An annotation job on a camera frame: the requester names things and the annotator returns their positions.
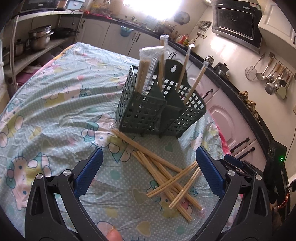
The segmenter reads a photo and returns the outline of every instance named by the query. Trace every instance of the utensil holder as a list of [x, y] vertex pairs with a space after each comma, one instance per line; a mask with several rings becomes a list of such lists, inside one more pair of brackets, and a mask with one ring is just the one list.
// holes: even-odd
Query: utensil holder
[[154, 79], [151, 80], [146, 95], [134, 93], [137, 70], [138, 67], [131, 66], [118, 103], [116, 118], [120, 131], [143, 134], [152, 121], [158, 121], [166, 100]]
[[163, 93], [158, 82], [158, 66], [146, 95], [134, 93], [137, 67], [131, 66], [116, 110], [120, 131], [176, 136], [179, 138], [193, 123], [206, 113], [206, 105], [194, 91], [189, 101], [183, 100], [190, 91], [185, 71], [178, 93], [177, 87], [183, 65], [173, 59], [165, 64]]

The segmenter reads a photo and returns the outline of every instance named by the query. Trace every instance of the microwave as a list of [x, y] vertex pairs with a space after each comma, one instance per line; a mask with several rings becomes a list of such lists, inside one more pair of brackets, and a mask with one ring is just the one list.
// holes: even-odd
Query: microwave
[[262, 42], [258, 28], [262, 18], [260, 5], [238, 0], [217, 0], [213, 5], [212, 32], [259, 53]]
[[58, 8], [60, 0], [24, 0], [20, 4], [19, 13], [54, 10]]

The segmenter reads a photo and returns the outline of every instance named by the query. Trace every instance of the window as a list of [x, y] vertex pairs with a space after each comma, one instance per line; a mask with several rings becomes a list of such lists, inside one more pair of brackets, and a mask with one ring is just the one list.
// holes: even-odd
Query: window
[[158, 20], [172, 17], [182, 0], [124, 0], [123, 4]]

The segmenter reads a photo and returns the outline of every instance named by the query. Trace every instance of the metal screw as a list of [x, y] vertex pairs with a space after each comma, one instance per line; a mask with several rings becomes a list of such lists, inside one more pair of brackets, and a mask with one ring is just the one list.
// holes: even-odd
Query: metal screw
[[229, 176], [235, 176], [235, 171], [233, 170], [229, 170], [227, 173]]
[[43, 177], [43, 174], [41, 174], [41, 173], [36, 175], [36, 179], [38, 179], [38, 180], [41, 179], [42, 177]]
[[262, 176], [260, 176], [259, 174], [257, 174], [255, 177], [257, 180], [262, 180]]
[[71, 174], [71, 170], [70, 169], [67, 169], [67, 170], [64, 170], [63, 174], [64, 176], [69, 176]]

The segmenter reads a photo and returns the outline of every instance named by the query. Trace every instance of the basket hole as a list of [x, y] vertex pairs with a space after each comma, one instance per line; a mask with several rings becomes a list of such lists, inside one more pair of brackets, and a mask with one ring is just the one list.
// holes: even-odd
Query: basket hole
[[170, 71], [171, 71], [172, 73], [174, 73], [174, 72], [176, 71], [176, 68], [177, 68], [177, 66], [175, 65], [173, 68], [170, 69]]

